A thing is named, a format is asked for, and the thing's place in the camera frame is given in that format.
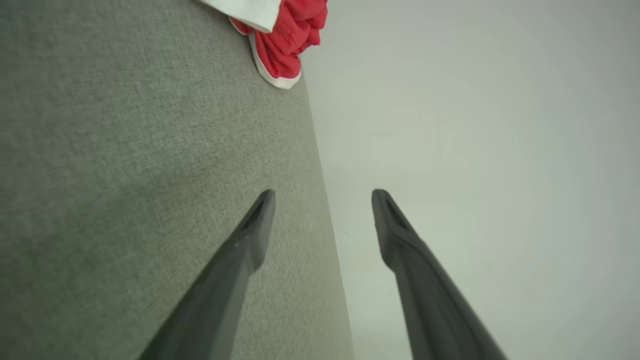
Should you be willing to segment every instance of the gray fabric surface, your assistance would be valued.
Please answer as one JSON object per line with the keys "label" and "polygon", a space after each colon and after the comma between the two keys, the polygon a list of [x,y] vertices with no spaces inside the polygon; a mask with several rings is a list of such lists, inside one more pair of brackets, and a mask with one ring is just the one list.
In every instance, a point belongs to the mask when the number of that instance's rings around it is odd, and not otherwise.
{"label": "gray fabric surface", "polygon": [[3,1],[3,359],[134,359],[266,188],[235,359],[353,357],[304,79],[268,85],[225,16]]}

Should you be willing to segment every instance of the white wall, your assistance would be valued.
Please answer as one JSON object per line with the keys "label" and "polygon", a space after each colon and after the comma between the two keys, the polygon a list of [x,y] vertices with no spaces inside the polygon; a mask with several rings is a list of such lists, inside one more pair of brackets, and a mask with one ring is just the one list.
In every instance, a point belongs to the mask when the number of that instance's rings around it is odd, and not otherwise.
{"label": "white wall", "polygon": [[303,55],[357,359],[408,359],[387,189],[511,359],[640,354],[640,1],[329,2]]}

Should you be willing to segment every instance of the red cloth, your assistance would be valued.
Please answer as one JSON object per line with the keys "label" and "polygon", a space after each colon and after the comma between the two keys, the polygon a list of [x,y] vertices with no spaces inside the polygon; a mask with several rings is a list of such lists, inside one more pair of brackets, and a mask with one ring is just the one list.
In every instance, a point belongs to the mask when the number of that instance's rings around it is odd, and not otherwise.
{"label": "red cloth", "polygon": [[272,78],[294,79],[300,75],[298,55],[311,45],[320,45],[320,29],[327,15],[326,1],[283,0],[273,32],[269,34],[235,19],[232,22],[245,35],[253,30],[254,51]]}

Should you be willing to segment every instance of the red and white cloth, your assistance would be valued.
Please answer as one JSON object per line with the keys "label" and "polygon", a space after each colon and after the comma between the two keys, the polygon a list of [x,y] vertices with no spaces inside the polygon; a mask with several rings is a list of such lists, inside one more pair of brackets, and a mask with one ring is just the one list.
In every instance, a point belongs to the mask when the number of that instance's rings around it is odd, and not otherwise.
{"label": "red and white cloth", "polygon": [[228,15],[236,29],[249,37],[258,73],[273,86],[290,89],[300,79],[298,55],[311,45],[320,45],[326,14],[326,0],[282,0],[270,33],[247,25],[255,21],[240,21]]}

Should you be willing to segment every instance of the red garment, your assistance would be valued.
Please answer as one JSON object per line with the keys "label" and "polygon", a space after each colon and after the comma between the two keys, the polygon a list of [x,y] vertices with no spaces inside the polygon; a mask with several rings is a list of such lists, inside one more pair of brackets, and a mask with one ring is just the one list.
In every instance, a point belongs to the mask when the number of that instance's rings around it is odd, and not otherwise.
{"label": "red garment", "polygon": [[311,45],[320,45],[326,14],[326,0],[283,0],[271,33],[233,18],[231,22],[242,34],[249,35],[262,77],[276,87],[290,88],[300,78],[298,55]]}

